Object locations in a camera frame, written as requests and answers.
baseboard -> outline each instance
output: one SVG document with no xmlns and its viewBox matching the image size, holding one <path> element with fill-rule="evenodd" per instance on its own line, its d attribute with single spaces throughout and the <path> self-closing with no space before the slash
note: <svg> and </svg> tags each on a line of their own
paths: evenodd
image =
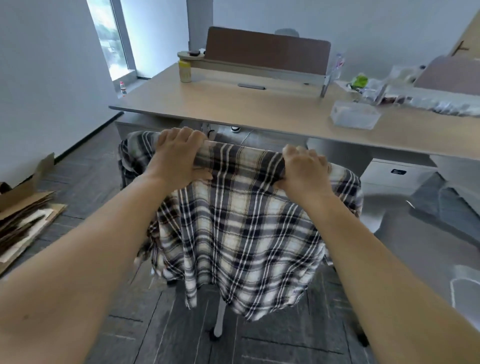
<svg viewBox="0 0 480 364">
<path fill-rule="evenodd" d="M 106 121 L 104 124 L 100 125 L 98 128 L 93 130 L 89 135 L 87 135 L 85 138 L 82 138 L 79 142 L 75 143 L 72 145 L 70 148 L 68 148 L 66 151 L 64 151 L 62 154 L 59 156 L 55 157 L 55 164 L 60 162 L 62 159 L 64 159 L 67 155 L 69 155 L 71 152 L 73 152 L 76 148 L 81 146 L 83 143 L 85 143 L 87 140 L 92 138 L 93 136 L 97 135 L 99 132 L 101 132 L 103 129 L 105 129 L 109 124 L 114 122 L 116 119 L 118 119 L 121 115 L 123 115 L 123 111 L 119 111 L 113 118 L 110 118 L 108 121 Z"/>
</svg>

clear plastic box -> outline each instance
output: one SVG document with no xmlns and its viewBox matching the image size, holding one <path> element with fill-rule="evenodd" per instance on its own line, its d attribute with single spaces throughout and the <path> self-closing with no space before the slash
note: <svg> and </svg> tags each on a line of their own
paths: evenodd
<svg viewBox="0 0 480 364">
<path fill-rule="evenodd" d="M 368 130 L 373 129 L 380 115 L 371 105 L 347 101 L 336 101 L 330 113 L 337 126 Z"/>
</svg>

desk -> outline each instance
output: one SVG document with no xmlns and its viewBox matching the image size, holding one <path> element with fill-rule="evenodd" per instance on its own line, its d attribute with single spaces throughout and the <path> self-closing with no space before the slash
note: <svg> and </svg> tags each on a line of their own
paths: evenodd
<svg viewBox="0 0 480 364">
<path fill-rule="evenodd" d="M 267 89 L 238 87 L 239 82 Z M 336 84 L 325 98 L 319 93 L 312 85 L 196 68 L 192 82 L 183 84 L 173 64 L 110 108 L 480 160 L 480 119 L 387 107 L 371 131 L 342 128 L 333 125 L 330 111 L 336 100 L 351 96 Z"/>
</svg>

hand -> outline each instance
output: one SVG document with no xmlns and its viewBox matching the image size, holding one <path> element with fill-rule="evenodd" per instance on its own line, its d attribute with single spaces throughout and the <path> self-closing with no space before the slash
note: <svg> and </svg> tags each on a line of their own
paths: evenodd
<svg viewBox="0 0 480 364">
<path fill-rule="evenodd" d="M 285 178 L 275 182 L 274 187 L 284 190 L 291 201 L 305 209 L 318 198 L 335 196 L 328 178 L 331 166 L 324 156 L 318 156 L 312 149 L 287 144 L 283 159 Z"/>
<path fill-rule="evenodd" d="M 167 194 L 194 180 L 213 179 L 209 170 L 193 168 L 195 155 L 205 139 L 205 134 L 187 127 L 162 131 L 143 176 L 158 180 Z"/>
</svg>

window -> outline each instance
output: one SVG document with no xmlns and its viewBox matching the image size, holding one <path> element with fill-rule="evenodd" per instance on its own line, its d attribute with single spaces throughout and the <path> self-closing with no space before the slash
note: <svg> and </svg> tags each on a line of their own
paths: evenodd
<svg viewBox="0 0 480 364">
<path fill-rule="evenodd" d="M 87 0 L 95 29 L 115 81 L 135 69 L 120 0 Z"/>
</svg>

